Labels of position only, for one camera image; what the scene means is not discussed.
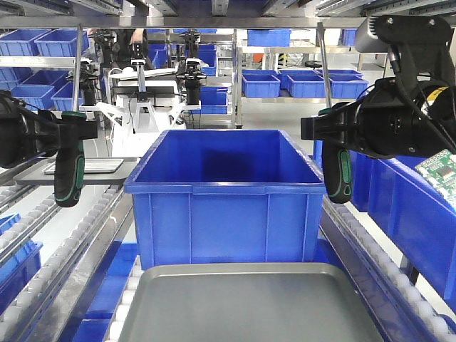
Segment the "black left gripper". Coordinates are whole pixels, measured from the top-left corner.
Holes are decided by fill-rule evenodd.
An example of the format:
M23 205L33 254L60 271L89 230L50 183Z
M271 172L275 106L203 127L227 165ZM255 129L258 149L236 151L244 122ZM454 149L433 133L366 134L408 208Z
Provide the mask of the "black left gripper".
M78 147L97 138L98 126L82 112L63 111L58 118L26 101L1 92L1 167L11 169L37 157L52 157L58 151Z

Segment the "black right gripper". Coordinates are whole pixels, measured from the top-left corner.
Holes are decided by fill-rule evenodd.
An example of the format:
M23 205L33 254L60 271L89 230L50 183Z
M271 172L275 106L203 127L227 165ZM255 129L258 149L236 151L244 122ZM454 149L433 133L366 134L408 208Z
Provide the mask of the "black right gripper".
M421 116L403 102L394 78L381 78L362 101L336 103L317 116L301 118L301 139L362 147L378 158L430 157L447 148L432 124L443 128L448 140L455 139L455 88L420 81L412 100Z

